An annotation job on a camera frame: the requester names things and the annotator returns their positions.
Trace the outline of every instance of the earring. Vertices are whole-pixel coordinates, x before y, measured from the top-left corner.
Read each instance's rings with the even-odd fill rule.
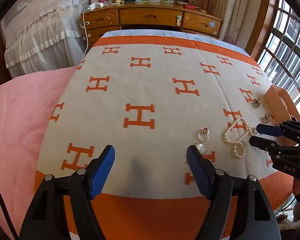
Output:
[[[254,103],[256,108],[258,108],[259,106],[262,105],[262,102],[261,102],[260,98],[255,98],[253,103]]]
[[[206,139],[206,140],[202,140],[202,139],[200,138],[201,133],[204,133],[204,134],[207,136],[207,139]],[[207,147],[206,147],[203,143],[205,143],[205,142],[208,141],[208,139],[209,139],[209,129],[206,128],[206,127],[204,127],[204,128],[199,132],[199,134],[198,134],[198,139],[199,139],[199,141],[201,141],[201,142],[196,143],[195,146],[196,146],[196,148],[198,149],[198,151],[199,151],[202,155],[204,155],[204,154],[207,153]]]
[[[271,120],[272,120],[271,114],[265,114],[265,116],[263,117],[264,123],[269,123]]]

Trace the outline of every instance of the metal screw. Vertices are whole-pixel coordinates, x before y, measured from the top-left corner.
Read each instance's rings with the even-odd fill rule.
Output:
[[[257,177],[254,175],[249,175],[249,179],[252,181],[257,181]]]
[[[219,176],[223,176],[225,174],[225,172],[222,169],[217,169],[216,174],[218,174]]]
[[[46,180],[46,181],[49,181],[49,180],[52,180],[52,175],[51,174],[48,174],[48,175],[46,175],[45,177],[44,177],[44,179]]]
[[[86,169],[84,169],[84,168],[78,169],[78,170],[77,170],[77,173],[78,173],[79,175],[83,175],[83,174],[86,173]]]

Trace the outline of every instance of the wooden dresser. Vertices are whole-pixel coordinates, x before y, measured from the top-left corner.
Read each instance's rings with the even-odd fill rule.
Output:
[[[89,47],[108,31],[163,29],[218,37],[222,19],[198,10],[167,3],[128,3],[106,6],[84,14]]]

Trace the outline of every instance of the white bed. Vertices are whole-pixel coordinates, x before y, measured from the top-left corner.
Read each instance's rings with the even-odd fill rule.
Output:
[[[89,0],[33,0],[7,26],[6,67],[11,76],[76,66],[85,45],[81,13]]]

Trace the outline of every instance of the pink blanket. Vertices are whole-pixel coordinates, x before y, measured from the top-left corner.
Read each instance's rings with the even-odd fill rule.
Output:
[[[31,73],[0,86],[0,192],[17,233],[34,195],[49,118],[75,67]],[[0,208],[0,225],[13,239]]]

